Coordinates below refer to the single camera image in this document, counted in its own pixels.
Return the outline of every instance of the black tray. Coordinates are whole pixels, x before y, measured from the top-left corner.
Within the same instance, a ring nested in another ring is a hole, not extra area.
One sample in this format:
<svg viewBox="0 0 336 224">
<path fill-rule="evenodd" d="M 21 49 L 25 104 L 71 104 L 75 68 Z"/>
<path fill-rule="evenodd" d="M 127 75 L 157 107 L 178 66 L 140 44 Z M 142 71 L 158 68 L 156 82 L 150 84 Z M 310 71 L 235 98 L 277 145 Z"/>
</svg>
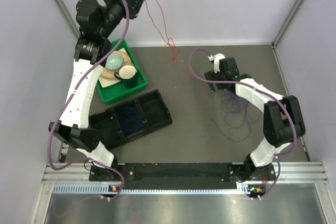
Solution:
<svg viewBox="0 0 336 224">
<path fill-rule="evenodd" d="M 99 129 L 107 149 L 120 146 L 173 123 L 161 94 L 156 89 L 131 101 L 89 116 Z"/>
</svg>

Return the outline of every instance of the metal panel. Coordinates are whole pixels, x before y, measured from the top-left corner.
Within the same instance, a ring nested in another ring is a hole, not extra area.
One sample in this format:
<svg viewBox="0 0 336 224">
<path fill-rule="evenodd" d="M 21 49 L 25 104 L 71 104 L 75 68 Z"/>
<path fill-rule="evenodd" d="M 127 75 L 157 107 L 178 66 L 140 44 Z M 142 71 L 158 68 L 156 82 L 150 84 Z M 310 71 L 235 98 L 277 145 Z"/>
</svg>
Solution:
<svg viewBox="0 0 336 224">
<path fill-rule="evenodd" d="M 327 223 L 314 185 L 279 185 L 260 202 L 242 195 L 122 195 L 76 205 L 86 197 L 53 195 L 45 223 Z M 68 209 L 63 218 L 55 218 Z"/>
</svg>

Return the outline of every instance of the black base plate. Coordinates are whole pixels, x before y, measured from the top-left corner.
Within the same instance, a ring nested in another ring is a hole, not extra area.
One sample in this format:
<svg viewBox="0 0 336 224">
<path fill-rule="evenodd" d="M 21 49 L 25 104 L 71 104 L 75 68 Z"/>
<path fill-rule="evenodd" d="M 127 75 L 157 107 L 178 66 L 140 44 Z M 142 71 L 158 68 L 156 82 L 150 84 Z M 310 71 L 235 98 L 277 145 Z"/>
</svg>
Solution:
<svg viewBox="0 0 336 224">
<path fill-rule="evenodd" d="M 119 165 L 118 171 L 124 176 L 124 189 L 212 190 L 236 189 L 234 176 L 243 168 L 243 165 L 232 163 L 127 163 Z M 268 181 L 275 179 L 270 171 L 271 168 L 264 171 Z M 89 180 L 121 181 L 109 170 L 96 166 L 91 167 Z M 249 180 L 262 181 L 257 177 Z"/>
</svg>

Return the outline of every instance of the purple cable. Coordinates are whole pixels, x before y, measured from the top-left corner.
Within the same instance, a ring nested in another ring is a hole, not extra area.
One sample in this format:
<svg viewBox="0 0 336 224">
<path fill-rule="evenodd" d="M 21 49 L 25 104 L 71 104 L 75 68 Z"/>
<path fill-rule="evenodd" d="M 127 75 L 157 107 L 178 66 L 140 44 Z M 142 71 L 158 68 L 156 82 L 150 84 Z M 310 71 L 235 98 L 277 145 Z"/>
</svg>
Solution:
<svg viewBox="0 0 336 224">
<path fill-rule="evenodd" d="M 201 81 L 204 81 L 204 82 L 208 82 L 208 83 L 225 83 L 225 84 L 240 84 L 240 85 L 244 85 L 244 86 L 247 86 L 251 89 L 254 89 L 255 87 L 253 87 L 252 85 L 250 84 L 247 84 L 247 83 L 243 83 L 243 82 L 239 82 L 239 81 L 210 81 L 210 80 L 206 80 L 204 78 L 201 78 L 199 77 L 193 70 L 192 66 L 191 66 L 191 59 L 192 57 L 194 56 L 195 52 L 197 51 L 204 51 L 206 52 L 208 55 L 211 55 L 206 49 L 204 48 L 196 48 L 194 49 L 190 55 L 189 55 L 189 69 L 190 69 L 190 72 L 193 74 L 193 76 L 195 78 L 197 78 L 198 80 L 201 80 Z M 294 126 L 294 123 L 293 123 L 293 120 L 292 118 L 290 117 L 288 111 L 286 110 L 285 106 L 279 101 L 277 100 L 273 95 L 270 95 L 268 93 L 265 93 L 261 90 L 258 90 L 256 89 L 257 92 L 259 92 L 260 94 L 263 94 L 269 98 L 271 98 L 272 100 L 274 100 L 279 106 L 280 108 L 282 109 L 282 111 L 284 112 L 284 114 L 286 115 L 288 121 L 289 121 L 289 124 L 290 124 L 290 127 L 292 129 L 292 132 L 293 132 L 293 146 L 292 148 L 285 152 L 285 153 L 282 153 L 282 154 L 277 154 L 274 158 L 276 159 L 276 162 L 278 163 L 278 174 L 277 174 L 277 177 L 276 179 L 274 180 L 274 182 L 272 183 L 272 185 L 269 187 L 269 189 L 267 190 L 267 192 L 265 192 L 265 194 L 263 196 L 260 196 L 260 200 L 264 199 L 265 196 L 267 196 L 274 188 L 275 184 L 277 183 L 279 177 L 280 177 L 280 172 L 281 172 L 281 168 L 280 168 L 280 162 L 278 161 L 278 156 L 284 156 L 284 155 L 287 155 L 287 154 L 291 154 L 293 153 L 296 145 L 297 145 L 297 142 L 298 142 L 298 139 L 297 139 L 297 134 L 296 134 L 296 130 L 295 130 L 295 126 Z"/>
<path fill-rule="evenodd" d="M 223 84 L 240 84 L 240 85 L 244 85 L 244 86 L 247 86 L 251 89 L 254 89 L 255 87 L 253 87 L 252 85 L 250 84 L 247 84 L 247 83 L 244 83 L 244 82 L 239 82 L 239 81 L 210 81 L 210 80 L 206 80 L 204 78 L 201 78 L 199 77 L 193 70 L 192 66 L 191 66 L 191 59 L 192 57 L 194 56 L 195 52 L 197 51 L 204 51 L 206 52 L 208 55 L 211 55 L 206 49 L 204 48 L 196 48 L 194 49 L 190 55 L 189 55 L 189 69 L 190 69 L 190 72 L 193 74 L 193 76 L 195 78 L 197 78 L 198 80 L 201 80 L 201 81 L 204 81 L 204 82 L 207 82 L 207 83 L 223 83 Z M 287 119 L 288 119 L 288 122 L 290 124 L 290 127 L 292 129 L 292 132 L 293 132 L 293 146 L 291 147 L 291 149 L 285 153 L 281 153 L 281 154 L 277 154 L 277 156 L 284 156 L 284 155 L 287 155 L 287 154 L 292 154 L 295 147 L 297 146 L 297 143 L 298 143 L 298 138 L 297 138 L 297 134 L 296 134 L 296 130 L 295 130 L 295 126 L 294 126 L 294 123 L 293 123 L 293 120 L 292 118 L 290 117 L 288 111 L 286 110 L 285 106 L 278 100 L 276 99 L 273 95 L 271 94 L 268 94 L 268 93 L 265 93 L 259 89 L 256 89 L 257 92 L 259 92 L 260 94 L 263 94 L 269 98 L 271 98 L 273 101 L 275 101 L 279 107 L 282 109 L 282 111 L 284 112 L 284 114 L 286 115 Z"/>
<path fill-rule="evenodd" d="M 109 169 L 109 170 L 111 170 L 111 171 L 113 171 L 114 173 L 116 173 L 116 174 L 119 175 L 119 177 L 121 178 L 120 189 L 119 189 L 119 191 L 117 192 L 117 194 L 115 194 L 113 197 L 111 197 L 111 199 L 116 199 L 116 198 L 118 198 L 118 197 L 120 196 L 121 191 L 123 190 L 123 188 L 124 188 L 124 186 L 125 186 L 125 179 L 124 179 L 124 177 L 122 176 L 122 174 L 121 174 L 120 172 L 118 172 L 117 170 L 115 170 L 115 169 L 113 169 L 113 168 L 111 168 L 111 167 L 108 167 L 108 166 L 106 166 L 106 165 L 103 165 L 103 164 L 101 164 L 101 163 L 99 163 L 99 162 L 97 162 L 97 161 L 92 161 L 92 162 L 94 162 L 94 163 L 96 163 L 96 164 L 98 164 L 98 165 L 100 165 L 100 166 L 103 166 L 103 167 L 105 167 L 106 169 Z M 54 205 L 53 205 L 53 214 L 54 214 L 54 216 L 55 216 L 57 219 L 60 219 L 60 218 L 64 217 L 65 215 L 67 215 L 69 212 L 73 211 L 75 208 L 77 208 L 79 205 L 81 205 L 84 201 L 86 201 L 86 200 L 88 200 L 88 199 L 92 199 L 92 198 L 101 198 L 101 196 L 99 196 L 99 195 L 91 195 L 91 196 L 88 196 L 88 197 L 86 197 L 86 198 L 84 198 L 84 199 L 81 199 L 81 200 L 79 200 L 78 202 L 76 202 L 75 204 L 73 204 L 68 210 L 66 210 L 66 211 L 65 211 L 64 213 L 62 213 L 61 215 L 56 214 L 56 211 L 55 211 L 55 204 L 54 204 Z"/>
<path fill-rule="evenodd" d="M 228 97 L 228 101 L 227 101 L 227 102 L 224 101 L 224 97 Z M 213 123 L 214 123 L 215 126 L 218 128 L 218 130 L 220 131 L 220 133 L 221 133 L 225 138 L 227 138 L 229 141 L 234 142 L 234 143 L 240 143 L 240 142 L 243 142 L 243 141 L 247 140 L 248 137 L 250 136 L 250 134 L 251 134 L 251 125 L 250 125 L 250 123 L 248 122 L 247 117 L 249 117 L 250 120 L 251 120 L 253 123 L 257 123 L 257 122 L 259 121 L 259 119 L 260 119 L 260 114 L 261 114 L 261 113 L 259 112 L 259 117 L 258 117 L 258 119 L 257 119 L 256 121 L 254 121 L 254 120 L 249 116 L 248 111 L 247 111 L 248 106 L 249 106 L 249 102 L 246 101 L 246 100 L 244 99 L 244 100 L 242 101 L 242 102 L 244 103 L 244 107 L 243 107 L 243 108 L 244 108 L 244 118 L 243 118 L 243 121 L 242 121 L 241 125 L 239 125 L 239 126 L 232 125 L 231 123 L 229 123 L 229 120 L 227 119 L 227 117 L 228 117 L 229 115 L 232 115 L 232 114 L 240 114 L 240 113 L 241 113 L 242 110 L 240 109 L 240 104 L 241 104 L 240 101 L 241 101 L 241 100 L 240 100 L 240 98 L 239 98 L 237 95 L 233 94 L 233 93 L 230 92 L 230 91 L 226 91 L 226 92 L 222 95 L 222 98 L 221 98 L 221 105 L 222 105 L 222 110 L 223 110 L 223 112 L 226 113 L 226 115 L 224 116 L 224 121 L 225 121 L 228 125 L 230 125 L 231 127 L 235 128 L 235 129 L 240 129 L 240 128 L 242 128 L 242 127 L 244 126 L 245 123 L 247 124 L 247 126 L 248 126 L 248 133 L 247 133 L 246 137 L 244 137 L 243 139 L 241 139 L 241 140 L 234 140 L 234 139 L 232 139 L 231 137 L 227 136 L 227 135 L 221 130 L 221 128 L 219 127 L 219 125 L 217 124 L 217 122 L 216 122 L 214 119 L 212 119 Z"/>
<path fill-rule="evenodd" d="M 78 89 L 78 87 L 80 86 L 80 84 L 83 82 L 83 80 L 85 79 L 85 77 L 95 68 L 97 67 L 98 65 L 100 65 L 103 61 L 105 61 L 116 49 L 117 47 L 119 47 L 119 45 L 121 44 L 121 42 L 124 40 L 125 36 L 126 36 L 126 33 L 127 33 L 127 30 L 128 30 L 128 26 L 129 26 L 129 21 L 130 21 L 130 12 L 128 10 L 128 6 L 127 6 L 127 2 L 126 0 L 121 0 L 124 8 L 125 8 L 125 12 L 126 12 L 126 25 L 125 25 L 125 30 L 123 32 L 123 34 L 121 35 L 121 38 L 120 40 L 117 42 L 117 44 L 103 57 L 101 58 L 99 61 L 97 61 L 96 64 L 94 64 L 85 74 L 83 74 L 82 78 L 80 78 L 80 80 L 78 81 L 77 85 L 75 86 L 75 90 Z M 70 166 L 71 164 L 73 163 L 78 163 L 78 162 L 83 162 L 83 161 L 86 161 L 88 160 L 88 158 L 79 158 L 79 159 L 76 159 L 64 166 L 61 166 L 61 167 L 56 167 L 53 165 L 53 160 L 51 158 L 51 142 L 52 142 L 52 139 L 53 139 L 53 134 L 54 134 L 54 131 L 55 131 L 55 128 L 56 128 L 56 125 L 57 123 L 59 122 L 62 114 L 64 113 L 65 109 L 67 108 L 67 106 L 69 105 L 69 103 L 72 101 L 72 98 L 74 97 L 75 94 L 71 94 L 69 99 L 66 101 L 64 107 L 62 108 L 61 112 L 59 113 L 59 115 L 57 116 L 54 124 L 52 125 L 51 127 L 51 130 L 50 130 L 50 134 L 49 134 L 49 138 L 48 138 L 48 148 L 47 148 L 47 158 L 48 158 L 48 162 L 49 162 L 49 165 L 50 167 L 53 169 L 53 170 L 62 170 L 68 166 Z"/>
</svg>

